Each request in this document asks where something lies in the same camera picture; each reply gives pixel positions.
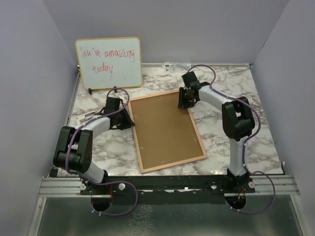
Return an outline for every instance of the cable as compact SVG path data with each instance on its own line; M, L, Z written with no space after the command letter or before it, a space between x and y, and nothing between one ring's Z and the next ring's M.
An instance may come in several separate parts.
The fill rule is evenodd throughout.
M267 208L265 208L264 210L261 210L261 211L257 211L257 212L248 212L248 211L242 211L242 210L239 210L239 209L234 209L233 207L231 207L231 206L229 205L229 203L228 203L227 201L225 201L225 202L226 202L226 204L230 207L231 210L236 211L236 212L239 212L239 213L242 213L242 214L255 215L255 214L264 213L264 212L266 212L267 210L269 210L269 209L272 207L272 205L274 204L274 202L275 202L275 200L276 200L276 188L275 188L275 185L274 185L273 181L271 180L271 178L270 178L266 173L264 173L264 172L262 172L262 171L255 171L255 172L251 173L251 172L249 171L248 167L246 166L246 163L245 163L245 150L246 150L247 142L248 142L251 138L255 137L255 136L259 133L259 131L260 131L260 129L261 129L261 119L260 119L260 116L259 116L258 112L256 111L256 109L255 109L253 106L251 106L250 104L248 104L248 103L246 103L246 102L244 102L244 101L242 101L242 100L240 100L240 99L238 99L238 98L236 98L236 97L228 96L228 95L226 95L226 94L224 94L224 93L222 93L222 92L220 92L220 91L218 91L218 90L216 90L216 89L214 89L214 88L212 87L212 84L214 83L214 81L215 81L215 79L216 79L216 77L217 77L216 72L214 71L214 69L213 69L212 67L210 67L210 66L208 66L208 65L204 65L204 64L198 64L198 65L194 65L193 67L191 67L191 68L187 71L187 73L190 72L193 68L199 67L199 66L204 66L204 67L207 67L207 68L209 68L210 70L212 70L212 72L213 72L213 74L214 74L214 77L213 77L212 81L210 82L210 89L211 89L213 92L215 92L216 94L218 94L218 95L220 95L220 96L224 96L224 97L226 97L227 99L235 100L235 101L238 101L238 102L244 104L245 106L247 106L248 108L250 108L250 109L255 113L255 115L256 115L256 117L257 117L257 120L258 120L258 128L257 128L256 132L254 132L252 135L248 136L248 137L244 140L243 145L242 145L242 146L243 146L243 148L242 148L242 163L243 163L243 166L244 166L245 170L246 170L250 175L255 175L256 173L261 173L262 175L266 176L266 177L270 180L270 183L271 183L272 188L273 188L273 193L274 193L274 194L273 194L272 202L270 203L270 205L269 205Z
M85 127L86 125L91 124L92 122L94 122L94 121L96 121L96 120L98 120L98 119L102 119L102 118L105 118L105 117L114 115L114 114L116 114L116 113L119 113L119 112L121 112L123 109L125 109L125 108L127 107L128 103L129 103L129 100L130 100L130 96L129 96L128 92L127 92L126 90L122 89L122 88L113 88L113 89L109 90L108 93L107 93L106 98L108 98L108 95L109 95L109 93L110 93L111 91L114 91L114 90L117 90L117 89L118 89L118 90L122 90L122 91L125 92L125 94L127 95L127 102L126 102L125 105L123 105L122 108L120 108L118 111L115 111L115 112L112 112L112 113L109 113L109 114L105 114L105 115L103 115L103 116L99 116L99 117L93 118L93 119L89 120L88 122L86 122L85 124L79 126L79 127L75 130L75 132L74 132L74 134L73 134L73 136L72 136L72 138L71 138L71 140L70 140L70 143L69 143L69 146L68 146L68 150L67 150L66 159L65 159L65 170L66 170L69 174L77 174L77 172L72 172L72 171L69 169L69 156L70 156L70 151L71 151L71 147L72 147L72 145L73 145L75 136L78 134L78 132L79 132L83 127ZM119 213L119 214L111 214L111 213L99 212L99 211L96 211L96 210L94 209L95 212L97 212L97 213L99 213L99 214L102 214L102 215L119 216L119 215L126 215L126 214L128 214L129 212L133 211L133 210L136 208L137 203L138 203L138 192L137 192L136 187L135 187L132 183L126 182L126 181L114 181L114 182L108 182L108 183L96 183L96 182L93 182L93 181L91 181L91 180L89 180L89 183L94 184L94 185L98 185L98 186L106 186L106 185L115 184L115 183L125 183L125 184L129 184L129 185L134 189L135 195L136 195L136 201L135 201L133 207L132 207L131 209L129 209L128 211L126 211L126 212Z
M104 211L97 211L94 209L94 206L93 206L93 203L91 202L91 207L93 209L92 213L93 212L96 212L100 215L108 215L108 216L121 216L121 215L126 215L130 212L132 212L136 206L137 206L137 203L138 203L138 191L136 189L136 187L130 183L130 182L127 182L127 181L114 181L114 182L108 182L108 183L96 183L96 182L93 182L93 181L90 181L90 183L94 184L94 185L98 185L98 186L106 186L106 185L110 185L110 184L116 184L116 183L125 183L125 184L129 184L133 189L134 189L134 192L135 192L135 195L136 195L136 200L132 206L132 208L130 208L129 210L123 212L123 213L116 213L116 214L113 214L113 213L106 213Z

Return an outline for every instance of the gray wall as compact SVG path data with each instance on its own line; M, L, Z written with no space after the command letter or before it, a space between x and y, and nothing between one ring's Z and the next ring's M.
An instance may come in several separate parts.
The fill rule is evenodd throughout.
M314 0L291 0L253 65L280 159L297 180L310 223L315 222L314 13Z
M0 234L27 235L75 81L75 61L41 0L0 7Z
M138 36L143 62L253 63L288 0L44 0L79 38Z

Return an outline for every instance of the whiteboard frame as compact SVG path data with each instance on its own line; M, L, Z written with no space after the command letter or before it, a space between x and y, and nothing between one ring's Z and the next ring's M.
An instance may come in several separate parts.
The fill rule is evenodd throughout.
M86 40L104 40L104 39L127 39L127 38L136 38L138 39L139 42L139 51L140 51L140 70L141 70L141 84L139 85L133 85L133 86L126 86L126 87L118 87L118 88L134 88L134 87L140 87L143 84L143 78L142 78L142 57L141 57L141 44L140 44L140 39L138 37L118 37L118 38L80 38L77 39L74 43L75 45L75 52L77 54L77 58L78 58L78 63L80 66L80 73L81 73L81 78L82 78L82 84L83 84L83 88L85 88L86 90L89 90L89 88L85 87L84 85L84 75L83 72L81 70L81 64L80 64L80 59L79 59L79 54L78 54L78 48L77 48L77 42L78 41L86 41ZM106 88L92 88L92 90L100 90L100 89L113 89L114 87L106 87Z

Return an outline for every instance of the gray floor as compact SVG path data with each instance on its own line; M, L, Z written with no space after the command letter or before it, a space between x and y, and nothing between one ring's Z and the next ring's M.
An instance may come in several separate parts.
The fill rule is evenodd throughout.
M270 196L248 197L246 210L259 210ZM124 211L128 206L115 206ZM232 212L226 205L139 205L132 213L99 217L90 200L47 200L40 236L301 236L290 196L278 196L260 215Z

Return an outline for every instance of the wooden frame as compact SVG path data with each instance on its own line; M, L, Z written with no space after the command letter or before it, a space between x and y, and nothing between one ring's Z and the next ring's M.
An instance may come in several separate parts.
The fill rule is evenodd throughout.
M155 96L162 96L162 95L176 93L176 92L178 92L178 90L162 92L162 93L157 93L157 94L152 94L152 95L146 95L146 96L137 97L137 98L132 98L132 99L130 99L130 101L135 101L135 100L138 100L138 99L144 99L144 98L155 97ZM134 122L134 117L133 117L133 113L132 113L132 105L131 105L131 103L129 103L128 107L129 107L130 117L131 117L132 121ZM160 166L144 169L143 168L143 163L142 163L142 158L141 158L140 146L139 146L138 137L137 137L137 132L136 132L136 127L134 126L132 128L132 130L133 130L133 135L134 135L134 139L135 139L135 144L136 144L137 155L138 155L138 160L139 160L139 164L140 164L140 171L141 171L141 173L156 171L156 170L160 170L160 169L164 169L164 168L168 168L168 167L172 167L172 166L177 166L177 165L182 165L182 164L186 164L186 163L189 163L189 162L198 161L198 160L202 160L202 159L207 158L206 149L204 147L204 144L203 144L202 139L200 137L200 133L198 131L198 128L196 126L195 120L194 120L194 118L192 116L192 113L191 113L190 109L188 109L188 114L189 114L189 117L191 119L191 123L193 125L194 131L195 131L195 134L197 136L197 139L198 139L198 142L200 144L200 147L201 147L203 155L202 156L198 156L198 157L194 157L194 158L190 158L190 159L186 159L186 160L182 160L182 161L177 161L177 162L173 162L173 163L169 163L169 164L165 164L165 165L160 165Z

